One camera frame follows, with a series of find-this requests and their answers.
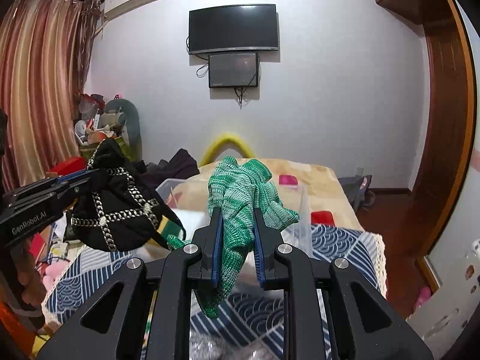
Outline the brown wooden door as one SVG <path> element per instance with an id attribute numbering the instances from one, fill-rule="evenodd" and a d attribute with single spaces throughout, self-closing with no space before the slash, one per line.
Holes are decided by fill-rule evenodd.
<path id="1" fill-rule="evenodd" d="M 470 43 L 454 0 L 422 0 L 430 68 L 425 145 L 414 185 L 414 212 L 424 257 L 439 240 L 459 199 L 470 165 L 476 122 L 476 84 Z"/>

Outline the blue white patterned tablecloth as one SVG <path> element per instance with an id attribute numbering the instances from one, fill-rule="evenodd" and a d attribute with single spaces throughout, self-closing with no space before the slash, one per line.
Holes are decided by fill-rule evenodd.
<path id="1" fill-rule="evenodd" d="M 42 346 L 40 359 L 187 359 L 191 293 L 220 283 L 223 219 L 167 258 L 128 260 Z M 254 226 L 260 286 L 284 293 L 285 359 L 391 359 L 395 314 L 345 259 L 322 262 Z"/>

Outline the grey green plush cushion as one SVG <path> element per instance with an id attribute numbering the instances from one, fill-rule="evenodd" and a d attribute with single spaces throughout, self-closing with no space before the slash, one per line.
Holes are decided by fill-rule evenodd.
<path id="1" fill-rule="evenodd" d="M 124 142 L 133 150 L 136 159 L 143 157 L 140 117 L 135 105 L 124 98 L 114 98 L 106 103 L 106 112 L 120 113 Z"/>

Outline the black chain-pattern pouch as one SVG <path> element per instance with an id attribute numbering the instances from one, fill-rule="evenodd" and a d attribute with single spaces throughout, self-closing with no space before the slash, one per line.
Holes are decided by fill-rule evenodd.
<path id="1" fill-rule="evenodd" d="M 143 182 L 114 139 L 98 145 L 87 169 L 97 170 L 97 177 L 72 209 L 76 239 L 106 252 L 136 250 L 149 241 L 168 250 L 171 240 L 185 240 L 180 219 L 156 190 Z"/>

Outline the striped brown curtain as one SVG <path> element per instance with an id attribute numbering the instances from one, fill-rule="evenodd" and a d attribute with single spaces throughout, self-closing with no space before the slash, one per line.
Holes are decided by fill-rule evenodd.
<path id="1" fill-rule="evenodd" d="M 1 186 L 17 189 L 78 156 L 74 121 L 101 0 L 15 0 L 1 20 Z"/>

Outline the beige floral blanket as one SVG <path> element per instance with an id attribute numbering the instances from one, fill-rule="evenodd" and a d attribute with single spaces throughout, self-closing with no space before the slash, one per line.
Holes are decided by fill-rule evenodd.
<path id="1" fill-rule="evenodd" d="M 262 158 L 272 174 L 272 182 L 283 206 L 310 219 L 312 212 L 329 211 L 334 225 L 361 231 L 363 228 L 348 202 L 332 169 L 327 166 L 296 163 L 285 159 Z M 199 168 L 199 174 L 187 180 L 174 180 L 163 186 L 163 200 L 171 207 L 205 211 L 208 202 L 208 180 L 218 162 Z"/>

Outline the green knitted cloth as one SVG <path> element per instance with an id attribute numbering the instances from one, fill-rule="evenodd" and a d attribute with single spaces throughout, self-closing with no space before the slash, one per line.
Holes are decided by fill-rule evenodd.
<path id="1" fill-rule="evenodd" d="M 215 319 L 219 304 L 233 289 L 247 255 L 253 250 L 254 209 L 259 208 L 265 224 L 279 232 L 299 222 L 296 211 L 284 207 L 270 170 L 257 159 L 242 165 L 228 156 L 221 160 L 208 180 L 208 211 L 221 210 L 224 235 L 220 281 L 215 289 L 197 289 L 202 312 Z"/>

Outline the black clothing pile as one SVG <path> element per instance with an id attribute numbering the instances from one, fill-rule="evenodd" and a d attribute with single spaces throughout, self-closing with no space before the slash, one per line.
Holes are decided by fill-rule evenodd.
<path id="1" fill-rule="evenodd" d="M 134 162 L 143 182 L 151 189 L 157 189 L 167 179 L 187 180 L 199 174 L 196 160 L 185 149 L 178 150 L 173 157 L 158 163 Z"/>

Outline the silver grey cloth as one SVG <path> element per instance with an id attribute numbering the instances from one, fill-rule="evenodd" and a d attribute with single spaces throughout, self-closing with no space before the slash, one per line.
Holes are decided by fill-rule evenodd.
<path id="1" fill-rule="evenodd" d="M 190 331 L 189 359 L 277 359 L 270 350 L 259 342 L 240 349 L 231 349 L 227 343 L 215 336 Z"/>

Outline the grey bag on floor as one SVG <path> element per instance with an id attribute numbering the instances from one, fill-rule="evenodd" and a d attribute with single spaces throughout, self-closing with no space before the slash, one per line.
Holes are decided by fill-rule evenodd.
<path id="1" fill-rule="evenodd" d="M 368 209 L 375 202 L 375 194 L 370 189 L 371 175 L 355 175 L 338 179 L 346 199 L 357 213 L 360 209 Z"/>

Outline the green box of clutter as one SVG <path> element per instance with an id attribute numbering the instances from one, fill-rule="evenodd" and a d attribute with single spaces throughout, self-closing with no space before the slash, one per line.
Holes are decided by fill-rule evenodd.
<path id="1" fill-rule="evenodd" d="M 136 159 L 135 151 L 125 143 L 122 136 L 116 137 L 115 142 L 119 145 L 122 153 L 128 160 L 134 161 Z M 95 150 L 97 150 L 97 147 L 98 147 L 98 143 L 80 146 L 79 147 L 80 156 L 83 157 L 86 161 L 90 160 L 92 155 L 95 153 Z"/>

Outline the yellow curved tube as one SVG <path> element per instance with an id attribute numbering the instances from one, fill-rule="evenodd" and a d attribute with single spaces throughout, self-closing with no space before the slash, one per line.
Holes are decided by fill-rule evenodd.
<path id="1" fill-rule="evenodd" d="M 234 148 L 243 158 L 254 158 L 252 148 L 235 133 L 222 133 L 206 149 L 199 166 L 203 167 L 216 161 L 226 149 Z"/>

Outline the wall-mounted black television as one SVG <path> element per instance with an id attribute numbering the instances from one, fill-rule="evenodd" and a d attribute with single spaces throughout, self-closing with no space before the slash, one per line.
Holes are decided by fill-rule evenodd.
<path id="1" fill-rule="evenodd" d="M 274 4 L 249 4 L 192 10 L 189 12 L 188 44 L 191 55 L 277 50 L 277 8 Z"/>

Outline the small black wall monitor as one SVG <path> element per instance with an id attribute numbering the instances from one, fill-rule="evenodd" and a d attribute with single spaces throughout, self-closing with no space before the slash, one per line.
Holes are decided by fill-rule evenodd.
<path id="1" fill-rule="evenodd" d="M 259 57 L 256 52 L 209 55 L 210 89 L 257 87 L 258 82 Z"/>

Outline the red and black box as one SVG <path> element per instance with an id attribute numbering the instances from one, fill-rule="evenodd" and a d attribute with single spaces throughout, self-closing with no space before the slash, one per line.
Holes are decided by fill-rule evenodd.
<path id="1" fill-rule="evenodd" d="M 67 176 L 86 169 L 86 159 L 81 156 L 68 158 L 57 163 L 46 173 L 46 177 Z"/>

